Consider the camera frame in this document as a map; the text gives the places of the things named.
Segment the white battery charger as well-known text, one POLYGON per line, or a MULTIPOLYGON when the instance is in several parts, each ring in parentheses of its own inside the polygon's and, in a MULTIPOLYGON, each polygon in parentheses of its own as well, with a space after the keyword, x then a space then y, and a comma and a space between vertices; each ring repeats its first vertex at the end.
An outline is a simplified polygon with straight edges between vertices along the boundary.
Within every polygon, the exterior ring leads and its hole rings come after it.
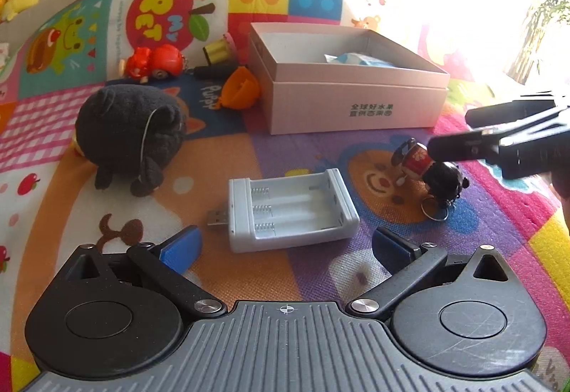
POLYGON ((336 168, 321 173, 228 182, 226 208, 208 213, 227 227, 235 253, 286 249, 352 238, 359 215, 336 168))

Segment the black plush toy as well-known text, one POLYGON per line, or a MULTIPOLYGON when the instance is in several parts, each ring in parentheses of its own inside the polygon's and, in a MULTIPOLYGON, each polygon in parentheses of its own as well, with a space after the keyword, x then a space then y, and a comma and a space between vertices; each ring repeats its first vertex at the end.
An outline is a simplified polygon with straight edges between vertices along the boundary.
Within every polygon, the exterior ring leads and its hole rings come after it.
POLYGON ((135 197, 162 185, 185 136, 186 115, 176 99, 136 84, 99 89, 85 100, 74 126, 76 150, 97 166, 95 188, 108 189, 119 176, 133 181, 135 197))

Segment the red hooded doll figure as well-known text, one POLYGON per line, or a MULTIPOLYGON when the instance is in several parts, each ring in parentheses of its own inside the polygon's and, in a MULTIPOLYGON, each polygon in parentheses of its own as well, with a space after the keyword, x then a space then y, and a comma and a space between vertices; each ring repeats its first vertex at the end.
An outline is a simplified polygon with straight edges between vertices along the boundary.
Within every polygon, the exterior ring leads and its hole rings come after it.
POLYGON ((161 45, 156 48, 136 47, 127 59, 119 61, 119 76, 146 84, 151 79, 179 76, 186 66, 186 58, 176 46, 161 45))

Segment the blue tissue pack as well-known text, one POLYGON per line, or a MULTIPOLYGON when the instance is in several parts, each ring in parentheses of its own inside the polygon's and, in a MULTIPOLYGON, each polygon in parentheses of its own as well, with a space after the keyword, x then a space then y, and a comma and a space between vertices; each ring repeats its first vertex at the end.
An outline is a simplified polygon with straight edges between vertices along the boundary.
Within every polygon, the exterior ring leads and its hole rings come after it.
POLYGON ((343 53, 338 56, 325 54, 323 57, 325 57, 326 62, 329 64, 343 64, 375 68, 395 68, 395 65, 391 62, 356 52, 343 53))

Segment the pink cardboard box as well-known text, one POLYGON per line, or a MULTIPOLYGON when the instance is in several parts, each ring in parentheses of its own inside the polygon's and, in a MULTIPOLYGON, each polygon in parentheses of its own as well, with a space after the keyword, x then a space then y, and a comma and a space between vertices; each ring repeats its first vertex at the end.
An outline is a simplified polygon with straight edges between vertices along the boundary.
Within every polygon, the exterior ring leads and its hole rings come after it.
POLYGON ((248 63, 273 135, 431 128, 448 92, 446 71, 368 29, 285 22, 250 27, 248 63), (395 68, 337 65, 356 52, 395 68))

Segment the orange plastic toy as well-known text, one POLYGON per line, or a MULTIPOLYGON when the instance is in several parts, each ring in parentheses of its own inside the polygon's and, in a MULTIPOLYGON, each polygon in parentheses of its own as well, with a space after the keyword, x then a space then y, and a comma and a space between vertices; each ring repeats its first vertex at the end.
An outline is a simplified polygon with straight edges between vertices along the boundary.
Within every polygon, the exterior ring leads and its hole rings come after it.
POLYGON ((222 86, 214 109, 247 110, 261 96, 261 86, 254 74, 245 66, 237 67, 222 86))

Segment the black cylinder stick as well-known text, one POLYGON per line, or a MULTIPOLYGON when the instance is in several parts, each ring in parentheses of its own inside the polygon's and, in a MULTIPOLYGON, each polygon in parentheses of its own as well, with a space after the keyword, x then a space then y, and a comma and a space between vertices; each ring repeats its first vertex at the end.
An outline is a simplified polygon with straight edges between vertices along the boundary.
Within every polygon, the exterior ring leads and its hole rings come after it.
POLYGON ((238 67, 238 64, 197 66, 190 73, 199 80, 227 80, 238 67))

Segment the gold cylinder cap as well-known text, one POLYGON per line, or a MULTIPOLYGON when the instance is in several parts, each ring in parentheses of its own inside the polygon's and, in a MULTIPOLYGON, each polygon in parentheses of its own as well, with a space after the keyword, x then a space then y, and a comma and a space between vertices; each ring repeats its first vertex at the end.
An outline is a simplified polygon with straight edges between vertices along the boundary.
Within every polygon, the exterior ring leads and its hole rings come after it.
POLYGON ((204 46, 203 52, 209 65, 238 60, 236 45, 230 33, 224 33, 220 39, 204 46))

